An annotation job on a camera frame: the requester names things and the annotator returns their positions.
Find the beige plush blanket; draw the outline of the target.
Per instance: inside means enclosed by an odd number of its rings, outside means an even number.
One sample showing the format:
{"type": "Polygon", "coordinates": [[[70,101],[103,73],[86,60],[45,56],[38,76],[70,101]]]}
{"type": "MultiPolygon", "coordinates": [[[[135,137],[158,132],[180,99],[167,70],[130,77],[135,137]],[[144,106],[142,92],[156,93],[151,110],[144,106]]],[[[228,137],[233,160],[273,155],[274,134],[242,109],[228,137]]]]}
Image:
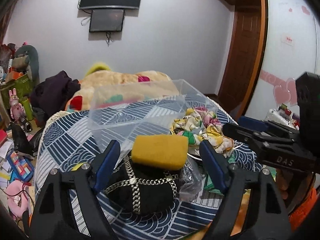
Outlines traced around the beige plush blanket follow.
{"type": "Polygon", "coordinates": [[[151,98],[178,94],[172,79],[162,72],[148,70],[127,74],[96,70],[80,81],[80,90],[67,102],[65,110],[69,112],[89,110],[96,89],[103,93],[103,101],[116,95],[123,96],[124,100],[129,100],[132,96],[142,100],[143,94],[151,98]]]}

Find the dark purple garment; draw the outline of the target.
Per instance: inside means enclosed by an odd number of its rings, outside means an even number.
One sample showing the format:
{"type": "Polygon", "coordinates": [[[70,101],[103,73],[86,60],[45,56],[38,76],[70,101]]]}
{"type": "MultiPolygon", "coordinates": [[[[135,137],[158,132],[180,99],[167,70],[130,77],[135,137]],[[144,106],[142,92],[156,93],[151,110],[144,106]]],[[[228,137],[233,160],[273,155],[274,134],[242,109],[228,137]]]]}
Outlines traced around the dark purple garment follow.
{"type": "Polygon", "coordinates": [[[32,107],[42,109],[50,117],[63,111],[67,101],[79,90],[79,81],[72,80],[63,70],[37,85],[30,95],[30,102],[32,107]]]}

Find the colourful puzzle box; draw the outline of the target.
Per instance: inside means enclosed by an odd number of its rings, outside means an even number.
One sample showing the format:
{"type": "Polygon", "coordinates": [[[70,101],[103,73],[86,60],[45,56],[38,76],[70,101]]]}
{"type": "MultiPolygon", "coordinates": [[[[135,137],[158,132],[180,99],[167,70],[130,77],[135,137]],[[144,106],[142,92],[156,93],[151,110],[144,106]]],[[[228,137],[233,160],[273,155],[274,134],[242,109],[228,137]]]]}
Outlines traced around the colourful puzzle box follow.
{"type": "Polygon", "coordinates": [[[27,158],[18,155],[16,152],[12,152],[7,156],[7,161],[19,180],[27,183],[32,179],[34,175],[34,167],[27,158]]]}

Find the floral patterned cloth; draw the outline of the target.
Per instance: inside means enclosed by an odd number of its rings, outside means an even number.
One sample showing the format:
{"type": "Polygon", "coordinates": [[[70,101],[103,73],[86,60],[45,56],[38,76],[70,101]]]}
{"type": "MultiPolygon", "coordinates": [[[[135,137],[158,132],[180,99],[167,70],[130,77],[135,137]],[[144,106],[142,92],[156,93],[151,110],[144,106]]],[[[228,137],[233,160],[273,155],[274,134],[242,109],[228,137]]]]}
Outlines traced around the floral patterned cloth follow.
{"type": "Polygon", "coordinates": [[[188,153],[200,155],[200,143],[207,140],[218,154],[230,157],[233,152],[233,139],[223,135],[222,123],[215,111],[206,107],[188,108],[181,118],[174,119],[170,133],[188,138],[188,153]]]}

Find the small wall monitor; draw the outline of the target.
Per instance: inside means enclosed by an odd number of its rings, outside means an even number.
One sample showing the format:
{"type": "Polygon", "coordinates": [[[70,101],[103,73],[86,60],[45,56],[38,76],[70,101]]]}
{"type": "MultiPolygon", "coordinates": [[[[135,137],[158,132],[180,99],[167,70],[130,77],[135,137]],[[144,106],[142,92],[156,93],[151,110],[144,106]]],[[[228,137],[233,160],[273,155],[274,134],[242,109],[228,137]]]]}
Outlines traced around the small wall monitor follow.
{"type": "Polygon", "coordinates": [[[125,10],[123,9],[94,9],[91,14],[89,32],[121,32],[125,10]]]}

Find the grey green plush toy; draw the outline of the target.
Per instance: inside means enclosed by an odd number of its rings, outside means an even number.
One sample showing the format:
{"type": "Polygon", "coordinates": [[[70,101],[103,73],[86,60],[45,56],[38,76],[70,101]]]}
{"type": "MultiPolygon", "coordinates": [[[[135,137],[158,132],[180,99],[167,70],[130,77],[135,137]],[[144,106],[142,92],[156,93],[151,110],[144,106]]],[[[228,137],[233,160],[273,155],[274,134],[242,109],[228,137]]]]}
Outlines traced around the grey green plush toy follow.
{"type": "Polygon", "coordinates": [[[14,54],[12,68],[17,72],[26,72],[34,85],[39,84],[39,56],[35,47],[25,45],[18,48],[14,54]]]}

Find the black hat with chains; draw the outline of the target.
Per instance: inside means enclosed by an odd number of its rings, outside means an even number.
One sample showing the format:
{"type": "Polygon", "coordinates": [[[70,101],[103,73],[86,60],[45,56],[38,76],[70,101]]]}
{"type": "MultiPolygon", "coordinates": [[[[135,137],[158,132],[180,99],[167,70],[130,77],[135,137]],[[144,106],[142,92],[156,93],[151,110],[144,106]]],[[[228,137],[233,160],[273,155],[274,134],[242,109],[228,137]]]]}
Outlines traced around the black hat with chains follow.
{"type": "Polygon", "coordinates": [[[125,156],[103,193],[126,211],[149,215],[168,208],[178,194],[180,171],[134,163],[125,156]]]}

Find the green cardboard box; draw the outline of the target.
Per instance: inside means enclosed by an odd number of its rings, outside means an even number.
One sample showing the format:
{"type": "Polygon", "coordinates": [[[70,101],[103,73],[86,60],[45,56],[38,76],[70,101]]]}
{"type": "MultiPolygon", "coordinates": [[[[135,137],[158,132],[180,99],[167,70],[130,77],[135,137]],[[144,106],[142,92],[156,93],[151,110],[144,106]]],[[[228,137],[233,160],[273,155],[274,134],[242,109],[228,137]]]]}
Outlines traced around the green cardboard box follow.
{"type": "Polygon", "coordinates": [[[19,102],[21,103],[25,96],[29,97],[30,93],[33,90],[33,87],[34,83],[33,81],[29,80],[27,74],[23,75],[22,77],[19,77],[17,80],[11,80],[5,85],[1,85],[1,96],[5,108],[10,108],[9,90],[12,90],[13,88],[16,89],[19,102]]]}

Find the brown wooden door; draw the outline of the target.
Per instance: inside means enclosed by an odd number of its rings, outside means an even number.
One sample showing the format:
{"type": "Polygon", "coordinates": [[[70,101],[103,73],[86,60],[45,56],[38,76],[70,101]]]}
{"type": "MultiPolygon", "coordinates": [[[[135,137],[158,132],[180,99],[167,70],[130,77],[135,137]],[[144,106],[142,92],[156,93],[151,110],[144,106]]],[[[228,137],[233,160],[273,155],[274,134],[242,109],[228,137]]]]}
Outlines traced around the brown wooden door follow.
{"type": "Polygon", "coordinates": [[[233,119],[242,106],[253,77],[261,33],[261,0],[235,0],[231,44],[218,101],[233,119]]]}

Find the pink rabbit toy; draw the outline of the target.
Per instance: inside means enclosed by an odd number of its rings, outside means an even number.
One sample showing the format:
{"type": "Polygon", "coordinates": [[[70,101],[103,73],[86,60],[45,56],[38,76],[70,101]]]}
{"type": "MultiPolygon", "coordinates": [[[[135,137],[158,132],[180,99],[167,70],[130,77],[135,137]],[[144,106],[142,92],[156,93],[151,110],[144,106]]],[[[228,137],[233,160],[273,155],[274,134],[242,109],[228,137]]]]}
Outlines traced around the pink rabbit toy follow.
{"type": "Polygon", "coordinates": [[[11,118],[16,122],[19,122],[20,117],[25,116],[25,112],[22,104],[19,102],[16,88],[9,90],[9,103],[11,118]]]}

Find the white sliding wardrobe door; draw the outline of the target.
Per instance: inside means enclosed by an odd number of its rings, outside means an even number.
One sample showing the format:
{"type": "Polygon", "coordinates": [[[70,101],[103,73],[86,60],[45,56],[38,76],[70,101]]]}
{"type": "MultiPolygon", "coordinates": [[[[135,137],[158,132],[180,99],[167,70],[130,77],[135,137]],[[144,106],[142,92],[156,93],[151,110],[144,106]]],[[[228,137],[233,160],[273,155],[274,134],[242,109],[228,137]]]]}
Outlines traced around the white sliding wardrobe door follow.
{"type": "Polygon", "coordinates": [[[299,114],[295,80],[319,66],[319,24],[304,0],[267,0],[267,37],[246,116],[258,120],[286,105],[299,114]]]}

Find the clear plastic storage box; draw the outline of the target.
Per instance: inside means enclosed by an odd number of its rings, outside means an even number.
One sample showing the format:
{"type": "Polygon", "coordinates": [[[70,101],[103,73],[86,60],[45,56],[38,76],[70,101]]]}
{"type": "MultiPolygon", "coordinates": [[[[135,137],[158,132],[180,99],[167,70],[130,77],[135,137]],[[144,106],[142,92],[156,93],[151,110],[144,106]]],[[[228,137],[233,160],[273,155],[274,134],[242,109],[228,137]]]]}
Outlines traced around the clear plastic storage box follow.
{"type": "Polygon", "coordinates": [[[88,129],[104,151],[111,140],[120,143],[122,150],[131,149],[138,135],[168,134],[174,119],[184,116],[188,108],[206,107],[217,112],[215,102],[205,97],[183,79],[173,80],[177,95],[151,98],[143,94],[142,100],[132,96],[124,100],[116,95],[102,100],[103,93],[94,91],[89,110],[88,129]]]}

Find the yellow sponge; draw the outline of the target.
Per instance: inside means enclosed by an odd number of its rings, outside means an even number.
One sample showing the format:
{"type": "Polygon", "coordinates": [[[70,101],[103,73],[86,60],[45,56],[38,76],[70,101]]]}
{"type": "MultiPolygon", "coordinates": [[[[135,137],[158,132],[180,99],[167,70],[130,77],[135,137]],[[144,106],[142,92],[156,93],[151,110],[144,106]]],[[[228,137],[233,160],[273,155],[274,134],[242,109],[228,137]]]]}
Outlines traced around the yellow sponge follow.
{"type": "Polygon", "coordinates": [[[180,170],[187,160],[188,138],[180,135],[139,135],[131,150],[134,163],[180,170]]]}

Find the clear plastic bag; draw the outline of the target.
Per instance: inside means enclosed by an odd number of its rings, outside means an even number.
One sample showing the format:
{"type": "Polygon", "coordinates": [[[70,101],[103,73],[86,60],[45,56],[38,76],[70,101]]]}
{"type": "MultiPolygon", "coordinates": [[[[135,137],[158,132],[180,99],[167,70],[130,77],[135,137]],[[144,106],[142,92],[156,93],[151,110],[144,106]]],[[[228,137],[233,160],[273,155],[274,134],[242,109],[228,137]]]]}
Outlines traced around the clear plastic bag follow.
{"type": "Polygon", "coordinates": [[[188,157],[180,171],[179,199],[191,202],[202,189],[202,177],[199,167],[193,158],[188,157]]]}

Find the yellow green pillow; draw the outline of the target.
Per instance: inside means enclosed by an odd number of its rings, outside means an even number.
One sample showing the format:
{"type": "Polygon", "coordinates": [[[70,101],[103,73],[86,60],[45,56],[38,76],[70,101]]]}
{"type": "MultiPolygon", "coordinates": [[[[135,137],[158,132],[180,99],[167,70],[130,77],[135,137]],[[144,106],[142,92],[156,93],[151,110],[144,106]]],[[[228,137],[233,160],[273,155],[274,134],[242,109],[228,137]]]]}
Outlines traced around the yellow green pillow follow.
{"type": "Polygon", "coordinates": [[[111,69],[107,64],[105,64],[103,62],[96,62],[89,68],[89,70],[86,72],[85,76],[88,76],[92,73],[102,71],[102,70],[110,71],[111,69]]]}

